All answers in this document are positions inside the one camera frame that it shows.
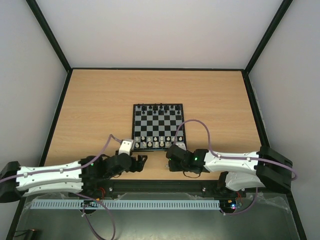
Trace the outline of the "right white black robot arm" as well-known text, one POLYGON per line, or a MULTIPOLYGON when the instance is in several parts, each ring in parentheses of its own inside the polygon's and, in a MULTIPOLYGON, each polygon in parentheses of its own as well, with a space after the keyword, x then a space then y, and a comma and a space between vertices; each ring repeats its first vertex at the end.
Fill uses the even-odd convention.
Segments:
POLYGON ((257 152, 226 153, 208 149, 191 152, 175 144, 167 150, 166 158, 171 172, 221 172, 218 191, 224 196, 247 188, 267 188, 281 194, 291 191, 292 161, 267 146, 257 152))

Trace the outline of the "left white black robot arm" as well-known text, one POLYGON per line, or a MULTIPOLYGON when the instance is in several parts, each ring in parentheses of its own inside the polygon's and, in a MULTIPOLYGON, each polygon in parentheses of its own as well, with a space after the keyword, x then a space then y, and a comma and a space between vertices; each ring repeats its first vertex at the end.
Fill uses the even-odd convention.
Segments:
POLYGON ((0 172, 0 201, 11 203, 31 195, 59 192, 92 196, 99 182, 123 172, 141 172, 147 159, 147 155, 102 154, 47 167, 26 167, 11 161, 0 172))

